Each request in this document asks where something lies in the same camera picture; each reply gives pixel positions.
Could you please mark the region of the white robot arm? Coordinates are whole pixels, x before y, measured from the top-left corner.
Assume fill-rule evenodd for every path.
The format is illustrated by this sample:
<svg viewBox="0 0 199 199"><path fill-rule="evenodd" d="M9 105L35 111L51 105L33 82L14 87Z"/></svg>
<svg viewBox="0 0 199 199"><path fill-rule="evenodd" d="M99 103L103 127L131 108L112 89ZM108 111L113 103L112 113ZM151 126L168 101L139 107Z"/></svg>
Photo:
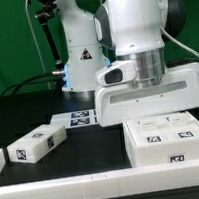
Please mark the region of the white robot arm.
<svg viewBox="0 0 199 199"><path fill-rule="evenodd" d="M170 7L179 1L105 0L92 14L56 0L69 52L64 91L94 94L100 125L199 108L199 64L164 63Z"/></svg>

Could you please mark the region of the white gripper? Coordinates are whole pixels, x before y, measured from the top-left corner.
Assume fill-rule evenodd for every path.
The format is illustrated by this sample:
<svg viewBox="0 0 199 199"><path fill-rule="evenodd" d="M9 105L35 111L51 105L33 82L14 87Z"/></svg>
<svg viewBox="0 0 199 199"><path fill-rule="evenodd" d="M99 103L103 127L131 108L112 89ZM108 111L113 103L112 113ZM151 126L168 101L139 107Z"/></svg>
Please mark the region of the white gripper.
<svg viewBox="0 0 199 199"><path fill-rule="evenodd" d="M137 79L132 60L114 61L98 70L94 100L101 126L199 108L198 62L168 68L156 86L138 87Z"/></svg>

